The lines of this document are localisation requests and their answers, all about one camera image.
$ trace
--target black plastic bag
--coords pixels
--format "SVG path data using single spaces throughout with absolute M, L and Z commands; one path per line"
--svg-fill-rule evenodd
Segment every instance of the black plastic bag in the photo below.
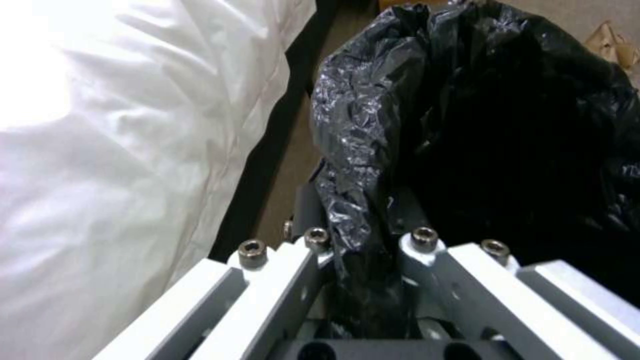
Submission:
M 406 188 L 448 245 L 497 238 L 637 303 L 637 94 L 548 20 L 493 1 L 391 8 L 324 61 L 312 130 L 334 336 L 408 335 L 390 219 Z

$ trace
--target metal frame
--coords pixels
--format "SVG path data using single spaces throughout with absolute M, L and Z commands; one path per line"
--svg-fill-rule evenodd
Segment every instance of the metal frame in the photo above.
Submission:
M 315 254 L 283 243 L 191 358 L 264 359 L 276 341 L 295 336 L 320 278 Z
M 245 287 L 240 270 L 203 259 L 94 359 L 182 359 Z
M 438 238 L 428 247 L 412 241 L 411 234 L 400 239 L 398 260 L 425 340 L 320 340 L 324 345 L 318 346 L 369 354 L 364 358 L 376 357 L 369 350 L 378 348 L 380 354 L 406 350 L 450 359 L 450 346 L 504 359 L 640 358 L 638 310 L 570 265 L 520 268 L 509 256 L 503 266 L 476 244 L 447 248 Z M 243 268 L 237 254 L 228 263 L 238 268 L 203 260 L 97 359 L 304 355 L 307 345 L 317 347 L 317 319 L 326 316 L 320 289 L 335 276 L 333 252 L 311 251 L 308 242 L 301 237 L 278 251 L 265 248 L 267 260 L 257 268 Z M 456 334 L 443 321 L 454 324 Z M 464 341 L 449 338 L 460 334 Z M 305 336 L 312 341 L 301 340 Z
M 437 247 L 427 257 L 407 246 L 407 236 L 400 241 L 405 276 L 429 291 L 466 339 L 500 334 L 528 359 L 614 358 L 476 244 Z
M 640 359 L 640 312 L 564 261 L 527 266 L 518 278 L 622 359 Z

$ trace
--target white metal bar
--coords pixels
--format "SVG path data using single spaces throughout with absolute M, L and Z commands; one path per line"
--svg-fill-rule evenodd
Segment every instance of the white metal bar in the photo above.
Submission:
M 182 359 L 245 286 L 240 270 L 203 259 L 94 359 Z
M 319 285 L 316 256 L 283 243 L 191 358 L 265 359 L 277 340 L 295 336 Z
M 527 266 L 518 278 L 622 359 L 640 359 L 640 312 L 564 261 Z
M 476 244 L 438 254 L 433 271 L 445 311 L 468 339 L 498 332 L 525 359 L 615 358 Z

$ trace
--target hex socket bolt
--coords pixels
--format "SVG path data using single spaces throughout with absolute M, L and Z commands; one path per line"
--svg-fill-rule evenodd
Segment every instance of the hex socket bolt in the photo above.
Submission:
M 259 268 L 267 262 L 267 247 L 258 239 L 246 240 L 238 246 L 238 256 L 243 268 Z
M 419 252 L 432 252 L 438 245 L 438 233 L 426 226 L 416 227 L 411 232 L 411 243 Z
M 484 252 L 495 259 L 498 264 L 502 266 L 507 265 L 511 251 L 509 250 L 509 247 L 503 242 L 495 239 L 484 239 L 480 243 L 480 247 L 484 250 Z
M 305 245 L 316 254 L 322 254 L 330 248 L 329 233 L 322 227 L 310 227 L 305 231 Z
M 284 241 L 291 241 L 291 233 L 293 232 L 293 221 L 287 220 L 282 224 L 282 238 Z

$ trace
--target white fabric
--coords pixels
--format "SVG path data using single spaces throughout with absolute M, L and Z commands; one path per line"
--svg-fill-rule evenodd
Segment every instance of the white fabric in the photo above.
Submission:
M 91 357 L 206 257 L 302 3 L 0 5 L 0 357 Z

